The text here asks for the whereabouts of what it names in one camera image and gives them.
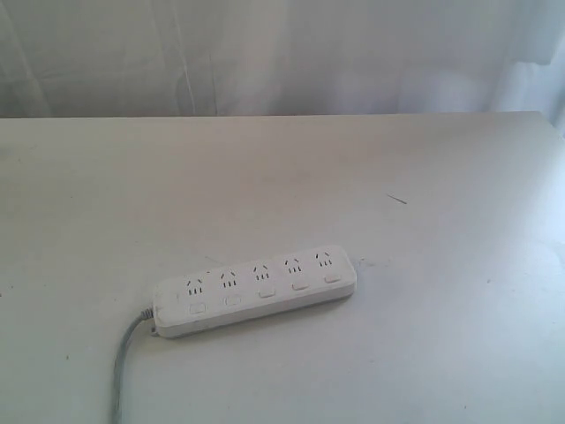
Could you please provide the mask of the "white five-outlet power strip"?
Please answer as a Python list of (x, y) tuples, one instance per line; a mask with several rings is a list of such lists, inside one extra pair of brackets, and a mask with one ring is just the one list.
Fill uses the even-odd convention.
[(344, 299), (357, 280), (349, 256), (335, 245), (170, 278), (154, 291), (154, 332), (184, 337)]

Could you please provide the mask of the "white backdrop curtain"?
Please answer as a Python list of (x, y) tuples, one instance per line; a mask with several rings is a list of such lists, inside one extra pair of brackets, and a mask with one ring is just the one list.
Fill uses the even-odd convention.
[(4, 1), (3, 117), (540, 112), (561, 1)]

